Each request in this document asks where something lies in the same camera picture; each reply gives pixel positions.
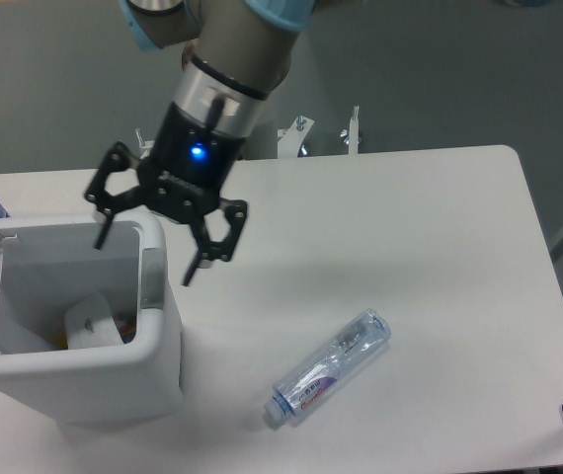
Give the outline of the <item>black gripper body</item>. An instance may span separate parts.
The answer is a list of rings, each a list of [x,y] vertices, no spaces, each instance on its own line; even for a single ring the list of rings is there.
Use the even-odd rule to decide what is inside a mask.
[[[136,168],[143,205],[179,223],[217,210],[220,190],[238,158],[243,137],[219,130],[228,105],[213,101],[203,120],[172,104],[149,155]]]

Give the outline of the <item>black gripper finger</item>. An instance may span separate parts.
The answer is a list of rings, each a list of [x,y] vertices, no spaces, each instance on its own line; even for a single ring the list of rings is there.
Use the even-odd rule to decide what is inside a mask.
[[[94,243],[95,249],[102,249],[117,214],[144,204],[148,190],[141,184],[115,196],[107,191],[107,180],[111,174],[136,169],[139,164],[140,159],[125,144],[118,141],[107,150],[88,184],[84,199],[95,206],[97,213],[103,217],[101,229]]]
[[[186,223],[197,244],[192,261],[182,280],[183,286],[189,286],[197,269],[215,260],[230,262],[235,253],[243,228],[248,218],[248,202],[242,199],[227,199],[222,197],[219,209],[228,224],[228,231],[221,241],[213,241],[208,233],[204,214],[199,211],[192,201],[184,202]]]

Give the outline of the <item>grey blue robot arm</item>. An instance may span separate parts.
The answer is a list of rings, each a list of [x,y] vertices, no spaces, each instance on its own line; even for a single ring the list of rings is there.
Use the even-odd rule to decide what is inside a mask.
[[[123,143],[105,153],[84,198],[103,215],[101,248],[115,217],[145,206],[190,227],[197,252],[184,275],[232,259],[248,215],[221,188],[270,94],[286,75],[291,50],[316,9],[313,1],[122,1],[143,48],[193,40],[194,52],[151,149]]]

